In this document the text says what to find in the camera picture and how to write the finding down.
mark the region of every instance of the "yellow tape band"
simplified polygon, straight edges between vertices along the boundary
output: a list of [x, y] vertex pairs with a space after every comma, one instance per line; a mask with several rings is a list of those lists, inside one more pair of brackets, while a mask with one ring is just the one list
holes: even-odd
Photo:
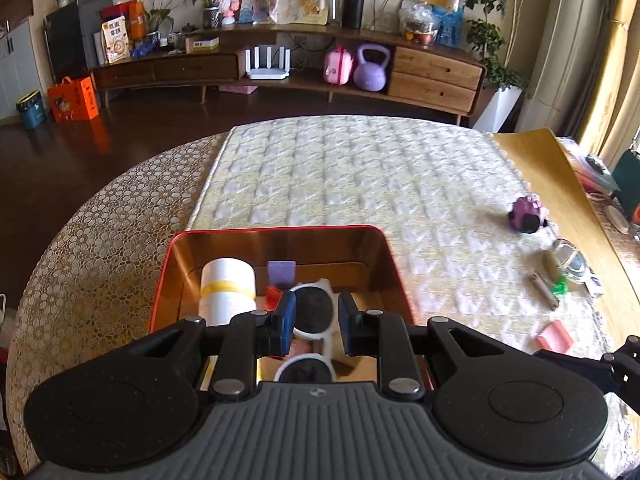
[[255, 300], [254, 291], [249, 288], [245, 288], [244, 286], [240, 286], [231, 280], [217, 280], [216, 282], [207, 283], [207, 285], [200, 289], [200, 297], [204, 298], [214, 292], [238, 292], [239, 294], [244, 294], [252, 300]]

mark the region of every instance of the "plastic bag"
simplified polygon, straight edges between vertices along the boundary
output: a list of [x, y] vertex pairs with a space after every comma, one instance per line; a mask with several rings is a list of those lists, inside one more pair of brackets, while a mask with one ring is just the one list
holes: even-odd
[[458, 48], [462, 37], [462, 7], [452, 11], [444, 7], [433, 6], [433, 12], [440, 20], [440, 31], [436, 43]]
[[401, 7], [399, 14], [400, 31], [407, 41], [430, 44], [435, 41], [440, 27], [440, 20], [431, 10], [429, 4], [416, 3]]

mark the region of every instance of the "wooden tv cabinet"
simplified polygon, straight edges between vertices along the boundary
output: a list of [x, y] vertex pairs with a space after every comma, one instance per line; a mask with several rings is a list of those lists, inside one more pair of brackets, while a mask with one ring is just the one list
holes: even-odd
[[[380, 92], [367, 92], [349, 81], [337, 86], [326, 83], [319, 69], [292, 71], [283, 80], [255, 80], [246, 77], [244, 49], [256, 44], [277, 44], [278, 34], [315, 34], [335, 37], [347, 47], [360, 43], [379, 43], [391, 49], [387, 85]], [[92, 71], [95, 88], [105, 92], [122, 88], [152, 86], [200, 86], [201, 101], [207, 86], [271, 86], [373, 97], [387, 101], [433, 108], [460, 117], [473, 113], [482, 88], [485, 68], [468, 53], [453, 48], [423, 46], [401, 36], [372, 30], [351, 30], [327, 25], [235, 24], [196, 30], [187, 37], [188, 50], [193, 41], [220, 38], [220, 47], [211, 53], [151, 54], [139, 60], [126, 60]]]

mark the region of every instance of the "orange box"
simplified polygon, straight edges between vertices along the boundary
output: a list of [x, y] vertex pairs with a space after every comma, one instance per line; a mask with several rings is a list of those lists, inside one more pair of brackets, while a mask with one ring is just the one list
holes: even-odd
[[132, 40], [143, 40], [146, 36], [145, 4], [137, 0], [129, 2], [129, 28]]
[[75, 81], [65, 77], [62, 83], [50, 87], [47, 95], [57, 123], [60, 121], [87, 121], [99, 113], [90, 77]]

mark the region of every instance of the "gold lace tablecloth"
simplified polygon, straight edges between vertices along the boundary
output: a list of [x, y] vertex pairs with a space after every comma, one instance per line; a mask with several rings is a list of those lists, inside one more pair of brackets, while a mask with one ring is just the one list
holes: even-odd
[[22, 409], [42, 381], [146, 334], [166, 247], [186, 225], [226, 134], [131, 168], [89, 199], [42, 255], [24, 291], [6, 374], [6, 412], [24, 471], [38, 458]]

